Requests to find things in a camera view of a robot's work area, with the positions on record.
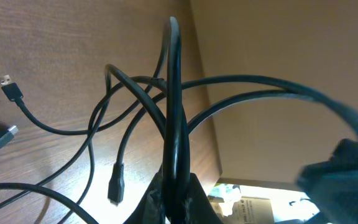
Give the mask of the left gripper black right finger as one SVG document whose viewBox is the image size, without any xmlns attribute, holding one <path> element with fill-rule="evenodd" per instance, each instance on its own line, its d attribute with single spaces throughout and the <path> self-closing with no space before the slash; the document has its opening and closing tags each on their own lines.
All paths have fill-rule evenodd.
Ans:
<svg viewBox="0 0 358 224">
<path fill-rule="evenodd" d="M 190 174 L 186 198 L 186 222 L 190 224 L 221 224 L 196 174 Z"/>
</svg>

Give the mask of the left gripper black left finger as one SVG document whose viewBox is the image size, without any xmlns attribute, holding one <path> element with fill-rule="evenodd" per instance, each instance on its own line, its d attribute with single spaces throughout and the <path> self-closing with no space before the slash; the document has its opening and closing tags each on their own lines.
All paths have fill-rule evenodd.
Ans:
<svg viewBox="0 0 358 224">
<path fill-rule="evenodd" d="M 164 224 L 165 208 L 162 199 L 162 171 L 153 177 L 138 206 L 124 224 Z"/>
</svg>

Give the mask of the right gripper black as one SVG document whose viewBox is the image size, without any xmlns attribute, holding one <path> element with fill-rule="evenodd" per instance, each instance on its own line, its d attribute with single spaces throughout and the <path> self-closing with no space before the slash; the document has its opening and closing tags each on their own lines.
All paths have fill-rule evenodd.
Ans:
<svg viewBox="0 0 358 224">
<path fill-rule="evenodd" d="M 358 142 L 341 140 L 329 160 L 305 166 L 296 184 L 319 209 L 307 223 L 358 223 Z"/>
</svg>

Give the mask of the black usb cable separated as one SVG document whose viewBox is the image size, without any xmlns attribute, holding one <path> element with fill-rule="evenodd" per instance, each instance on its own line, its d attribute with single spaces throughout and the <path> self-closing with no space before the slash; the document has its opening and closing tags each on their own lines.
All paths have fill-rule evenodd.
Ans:
<svg viewBox="0 0 358 224">
<path fill-rule="evenodd" d="M 225 75 L 218 77 L 203 78 L 200 80 L 185 82 L 182 84 L 183 89 L 193 88 L 201 85 L 217 84 L 217 83 L 258 83 L 281 88 L 280 90 L 262 90 L 249 93 L 241 93 L 231 96 L 225 100 L 221 100 L 213 104 L 210 108 L 196 115 L 189 122 L 189 130 L 194 130 L 200 123 L 212 116 L 213 114 L 228 108 L 232 105 L 243 101 L 261 100 L 266 98 L 288 98 L 311 101 L 313 103 L 321 103 L 342 118 L 358 136 L 358 112 L 349 106 L 338 101 L 334 101 L 326 95 L 297 83 L 281 80 L 277 78 L 264 77 L 258 75 Z"/>
</svg>

